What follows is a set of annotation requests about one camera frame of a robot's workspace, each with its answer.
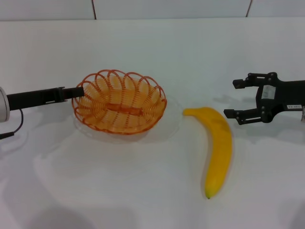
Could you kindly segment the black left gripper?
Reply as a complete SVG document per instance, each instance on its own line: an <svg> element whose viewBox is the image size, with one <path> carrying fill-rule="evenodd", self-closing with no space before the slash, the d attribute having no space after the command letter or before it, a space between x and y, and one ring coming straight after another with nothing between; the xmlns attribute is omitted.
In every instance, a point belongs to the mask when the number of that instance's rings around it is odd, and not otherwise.
<svg viewBox="0 0 305 229"><path fill-rule="evenodd" d="M82 87L74 88L52 88L31 92L23 92L7 95L10 111L31 108L49 103L60 103L66 100L83 97Z"/></svg>

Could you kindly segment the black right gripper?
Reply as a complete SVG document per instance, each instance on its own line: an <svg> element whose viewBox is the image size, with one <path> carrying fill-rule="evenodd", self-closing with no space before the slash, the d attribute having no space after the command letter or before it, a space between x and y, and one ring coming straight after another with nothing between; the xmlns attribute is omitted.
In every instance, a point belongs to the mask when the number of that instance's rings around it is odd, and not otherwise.
<svg viewBox="0 0 305 229"><path fill-rule="evenodd" d="M285 111L302 111L305 105L305 82L282 81L277 73L248 73L243 79L233 80L235 89L258 87L256 108L249 110L224 109L228 119L235 119L239 125L270 123Z"/></svg>

